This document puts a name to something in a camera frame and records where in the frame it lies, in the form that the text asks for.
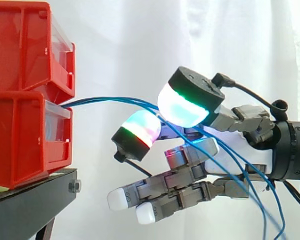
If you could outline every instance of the robotic hand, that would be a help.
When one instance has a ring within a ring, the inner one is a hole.
[[[159,95],[160,113],[175,124],[178,131],[192,140],[193,144],[214,156],[231,174],[237,175],[247,189],[248,182],[231,156],[219,149],[213,137],[205,137],[197,128],[192,127],[209,127],[205,130],[208,129],[208,132],[222,139],[269,179],[300,180],[300,122],[287,120],[287,115],[282,110],[286,110],[287,105],[281,100],[271,105],[271,114],[276,121],[271,121],[270,114],[260,106],[225,108],[221,105],[224,95],[220,88],[233,86],[236,83],[220,73],[208,80],[196,72],[180,67]],[[174,93],[169,88],[178,91],[182,99],[178,96],[174,98]],[[162,93],[168,91],[171,93],[170,97],[163,101]],[[187,105],[176,106],[179,100],[188,101]],[[147,111],[140,112],[137,115],[142,119],[142,124],[133,122],[136,117],[132,115],[126,122],[128,124],[122,125],[112,137],[118,149],[114,157],[120,162],[125,159],[141,161],[155,140],[179,137],[160,122],[149,126],[149,122],[154,123],[158,119]],[[236,199],[249,197],[207,155],[191,145],[183,144],[169,149],[165,156],[169,171],[110,192],[107,197],[110,209],[118,211],[136,206],[139,223],[151,224],[176,211],[211,201],[217,196]],[[243,161],[239,162],[257,191],[264,190],[267,183]],[[204,181],[207,175],[220,178],[214,182]]]

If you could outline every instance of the black cable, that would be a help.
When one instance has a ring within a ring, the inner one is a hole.
[[[293,198],[300,204],[300,193],[295,189],[294,186],[292,186],[288,181],[283,181],[283,184],[285,185],[286,189],[291,193]]]
[[[285,180],[285,181],[283,181],[283,184],[287,187],[287,189],[289,191],[291,190],[300,199],[300,193],[298,192],[298,190],[290,182]]]
[[[143,174],[147,175],[149,178],[152,177],[152,174],[146,170],[144,170],[139,165],[135,164],[133,161],[130,161],[129,159],[124,160],[125,163],[129,164],[130,166],[134,167],[138,171],[142,172]]]
[[[259,96],[258,94],[256,94],[255,92],[251,91],[250,89],[246,88],[245,86],[242,86],[238,83],[234,83],[231,87],[240,89],[241,91],[245,92],[246,94],[249,94],[251,97],[257,99],[259,102],[261,102],[262,104],[264,104],[265,106],[267,106],[268,108],[272,109],[273,111],[276,112],[286,112],[287,111],[287,107],[286,108],[279,108],[276,107],[275,105],[267,102],[265,99],[263,99],[261,96]]]

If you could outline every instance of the bolt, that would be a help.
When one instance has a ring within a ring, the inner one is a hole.
[[[75,179],[69,182],[69,192],[70,193],[80,193],[81,191],[81,180]]]

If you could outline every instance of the white backdrop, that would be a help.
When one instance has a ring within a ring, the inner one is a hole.
[[[297,120],[297,64],[285,0],[50,0],[55,18],[76,44],[76,98],[130,96],[156,103],[180,65],[207,77],[222,72],[269,101],[289,102]],[[255,103],[227,89],[228,107]],[[259,240],[262,215],[250,200],[219,197],[152,225],[134,209],[112,212],[107,194],[144,176],[113,159],[111,137],[137,108],[95,103],[74,110],[73,164],[82,191],[55,221],[56,240]],[[168,165],[157,142],[142,161],[158,174]],[[300,207],[277,184],[289,239],[300,240]],[[261,199],[278,221],[270,192]],[[269,239],[276,235],[271,227]]]

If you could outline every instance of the red plastic bin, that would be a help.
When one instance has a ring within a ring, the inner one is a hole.
[[[39,180],[72,161],[72,112],[39,92],[0,92],[0,186]]]
[[[42,93],[60,104],[75,96],[75,46],[46,2],[0,1],[0,91]]]

